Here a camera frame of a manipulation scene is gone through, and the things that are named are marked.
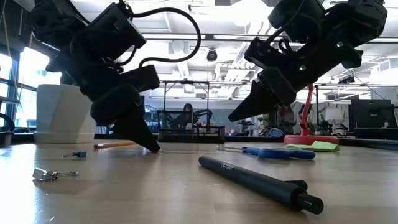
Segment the table surface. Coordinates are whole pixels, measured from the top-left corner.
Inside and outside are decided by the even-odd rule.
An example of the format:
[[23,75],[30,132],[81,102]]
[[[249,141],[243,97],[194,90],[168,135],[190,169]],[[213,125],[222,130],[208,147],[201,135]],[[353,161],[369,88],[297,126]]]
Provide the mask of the table surface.
[[[341,146],[314,160],[261,160],[214,144],[161,148],[157,154],[140,146],[95,151],[92,144],[0,149],[0,223],[398,223],[395,151]],[[62,159],[73,151],[88,157]],[[293,212],[201,167],[202,155],[281,180],[305,180],[325,209]],[[80,175],[41,183],[32,180],[34,167]]]

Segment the white planter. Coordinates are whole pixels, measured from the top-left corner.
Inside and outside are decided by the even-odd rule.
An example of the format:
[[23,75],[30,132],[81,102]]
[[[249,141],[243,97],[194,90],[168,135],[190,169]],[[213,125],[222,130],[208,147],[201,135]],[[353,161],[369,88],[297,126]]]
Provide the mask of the white planter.
[[88,143],[94,140],[91,101],[71,85],[37,88],[37,143]]

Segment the ceiling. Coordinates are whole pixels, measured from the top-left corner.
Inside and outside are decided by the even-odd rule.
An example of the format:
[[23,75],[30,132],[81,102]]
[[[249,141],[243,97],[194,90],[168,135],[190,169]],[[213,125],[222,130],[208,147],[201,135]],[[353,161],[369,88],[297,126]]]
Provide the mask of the ceiling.
[[[75,0],[75,6],[89,20],[94,19],[112,1],[100,0]],[[272,34],[275,29],[269,29],[267,15],[273,7],[267,6],[261,0],[234,0],[230,6],[220,6],[222,0],[132,0],[127,1],[132,10],[136,13],[145,12],[159,7],[176,7],[188,12],[198,23],[202,34]],[[389,11],[384,37],[398,37],[398,1],[385,0]],[[331,0],[324,0],[325,8],[331,7]],[[152,16],[134,19],[134,25],[143,33],[160,34],[193,34],[195,32],[191,23],[184,17],[174,13],[160,13]],[[145,46],[139,49],[133,61],[125,66],[125,70],[135,69],[138,63],[146,57],[177,58],[181,54],[189,54],[195,46],[194,40],[177,40],[183,49],[177,52],[173,47],[176,40],[149,40]],[[154,62],[161,80],[209,80],[223,82],[250,81],[255,77],[259,68],[247,63],[243,59],[243,53],[249,42],[240,41],[203,41],[199,53],[187,62],[180,64]],[[218,59],[215,62],[208,62],[206,59],[209,49],[215,49]],[[364,51],[363,66],[356,68],[351,73],[363,82],[369,82],[371,69],[381,62],[390,58],[398,57],[398,44],[366,44],[358,47]],[[128,58],[126,52],[122,59]],[[319,83],[337,83],[340,77],[350,74],[341,65],[330,70],[319,79]],[[189,88],[183,85],[175,86],[173,94],[177,96],[191,96]],[[211,86],[209,96],[215,98],[244,98],[250,91],[250,86],[227,87]],[[148,93],[151,96],[163,96],[163,90],[159,89]],[[203,89],[196,86],[195,94],[205,93]]]

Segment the mesh desk organizer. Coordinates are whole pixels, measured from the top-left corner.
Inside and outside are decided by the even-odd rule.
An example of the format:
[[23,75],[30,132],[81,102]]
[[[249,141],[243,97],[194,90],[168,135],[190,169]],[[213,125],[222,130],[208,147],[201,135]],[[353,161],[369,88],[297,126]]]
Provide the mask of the mesh desk organizer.
[[225,143],[225,127],[196,125],[191,111],[157,111],[159,142]]

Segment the black monitor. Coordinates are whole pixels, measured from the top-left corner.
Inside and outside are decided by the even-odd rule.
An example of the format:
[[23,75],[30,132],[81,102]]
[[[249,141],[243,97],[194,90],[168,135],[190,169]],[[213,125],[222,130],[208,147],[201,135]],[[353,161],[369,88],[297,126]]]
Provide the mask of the black monitor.
[[391,100],[351,100],[355,128],[396,128],[394,106]]

